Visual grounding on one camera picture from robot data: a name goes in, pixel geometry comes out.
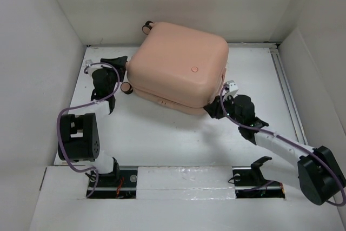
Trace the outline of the pink hard-shell suitcase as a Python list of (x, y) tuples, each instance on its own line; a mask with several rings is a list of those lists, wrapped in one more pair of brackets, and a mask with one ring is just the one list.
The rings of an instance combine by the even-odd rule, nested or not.
[(229, 47), (215, 34), (167, 22), (147, 21), (146, 39), (126, 65), (136, 95), (189, 115), (219, 94)]

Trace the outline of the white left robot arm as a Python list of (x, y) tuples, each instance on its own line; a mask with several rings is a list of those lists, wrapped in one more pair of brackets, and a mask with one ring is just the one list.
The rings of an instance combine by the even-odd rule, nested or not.
[(57, 119), (58, 156), (77, 173), (85, 173), (92, 181), (99, 177), (109, 186), (120, 181), (115, 158), (101, 149), (97, 114), (100, 109), (110, 115), (115, 108), (115, 93), (124, 81), (128, 57), (86, 61), (84, 73), (92, 78), (90, 102), (63, 109)]

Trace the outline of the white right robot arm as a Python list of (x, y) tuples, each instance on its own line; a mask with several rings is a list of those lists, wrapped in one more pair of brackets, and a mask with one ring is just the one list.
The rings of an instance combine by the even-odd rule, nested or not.
[(267, 122), (256, 116), (249, 96), (219, 95), (204, 110), (212, 118), (228, 118), (244, 139), (289, 162), (297, 173), (293, 183), (313, 204), (329, 203), (337, 193), (345, 197), (345, 177), (332, 151), (325, 146), (306, 146), (273, 132)]

